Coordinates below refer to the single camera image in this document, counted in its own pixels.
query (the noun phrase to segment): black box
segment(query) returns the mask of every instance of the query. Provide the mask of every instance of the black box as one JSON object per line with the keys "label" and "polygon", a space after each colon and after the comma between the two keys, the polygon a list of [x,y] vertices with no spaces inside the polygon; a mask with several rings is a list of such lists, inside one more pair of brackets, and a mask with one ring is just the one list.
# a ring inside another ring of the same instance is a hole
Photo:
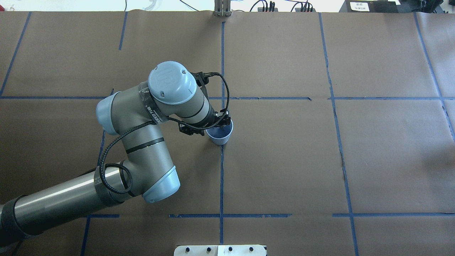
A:
{"label": "black box", "polygon": [[339,12],[398,13],[395,2],[345,0]]}

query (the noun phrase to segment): blue cup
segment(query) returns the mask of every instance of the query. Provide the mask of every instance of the blue cup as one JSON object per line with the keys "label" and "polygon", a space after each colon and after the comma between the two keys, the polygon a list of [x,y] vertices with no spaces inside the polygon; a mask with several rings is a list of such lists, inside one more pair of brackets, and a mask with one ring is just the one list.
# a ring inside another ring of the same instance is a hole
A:
{"label": "blue cup", "polygon": [[231,120],[230,125],[227,125],[225,127],[213,127],[207,129],[206,132],[213,143],[221,146],[228,142],[232,130],[234,130],[234,122]]}

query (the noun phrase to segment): light blue cap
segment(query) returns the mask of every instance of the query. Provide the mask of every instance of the light blue cap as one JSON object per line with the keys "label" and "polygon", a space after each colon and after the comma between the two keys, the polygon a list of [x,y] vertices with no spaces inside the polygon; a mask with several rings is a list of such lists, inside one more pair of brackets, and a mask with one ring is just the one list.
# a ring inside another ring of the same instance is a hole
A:
{"label": "light blue cap", "polygon": [[98,119],[98,123],[100,123],[100,125],[103,127],[103,130],[110,135],[118,134],[112,125],[111,119],[112,102],[114,101],[114,97],[117,95],[117,93],[119,92],[116,92],[109,97],[104,98],[96,106],[96,118]]}
{"label": "light blue cap", "polygon": [[166,61],[150,72],[148,88],[156,100],[164,104],[178,105],[194,96],[197,84],[193,75],[182,64]]}
{"label": "light blue cap", "polygon": [[180,181],[174,165],[161,179],[142,194],[142,197],[147,203],[155,203],[171,196],[177,192],[178,188],[180,188]]}

